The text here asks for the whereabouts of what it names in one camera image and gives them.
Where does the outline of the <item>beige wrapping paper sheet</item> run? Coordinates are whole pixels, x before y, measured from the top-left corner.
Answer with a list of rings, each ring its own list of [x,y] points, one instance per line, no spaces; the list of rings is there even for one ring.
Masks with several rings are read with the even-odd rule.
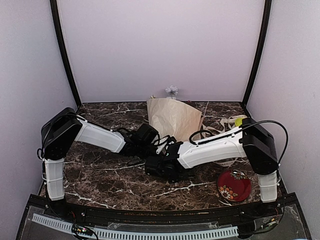
[[[178,142],[186,142],[203,122],[202,112],[182,101],[152,98],[146,103],[148,123],[162,138],[169,135]]]

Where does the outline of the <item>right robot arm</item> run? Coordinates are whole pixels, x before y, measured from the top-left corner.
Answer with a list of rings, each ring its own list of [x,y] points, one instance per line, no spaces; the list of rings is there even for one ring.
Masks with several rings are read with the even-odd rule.
[[[171,183],[196,166],[225,159],[247,158],[257,175],[261,201],[255,213],[266,217],[278,198],[279,163],[274,137],[260,122],[245,118],[241,125],[207,138],[169,143],[163,154],[149,156],[144,168],[147,175],[164,178]]]

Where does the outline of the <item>blue fake flower stem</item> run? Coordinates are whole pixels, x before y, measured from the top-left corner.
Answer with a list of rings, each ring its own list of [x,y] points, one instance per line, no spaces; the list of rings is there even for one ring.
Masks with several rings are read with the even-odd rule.
[[[178,87],[171,85],[165,89],[165,92],[167,93],[167,98],[176,100],[179,89]]]

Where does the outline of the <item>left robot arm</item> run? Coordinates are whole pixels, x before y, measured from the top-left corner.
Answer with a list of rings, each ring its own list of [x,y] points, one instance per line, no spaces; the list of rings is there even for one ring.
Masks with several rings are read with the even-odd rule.
[[[36,151],[42,160],[42,177],[51,210],[60,218],[71,213],[65,203],[64,164],[69,151],[83,144],[102,148],[127,157],[146,158],[157,153],[155,141],[160,138],[156,129],[144,123],[137,130],[111,130],[94,124],[67,107],[41,128],[41,147]]]

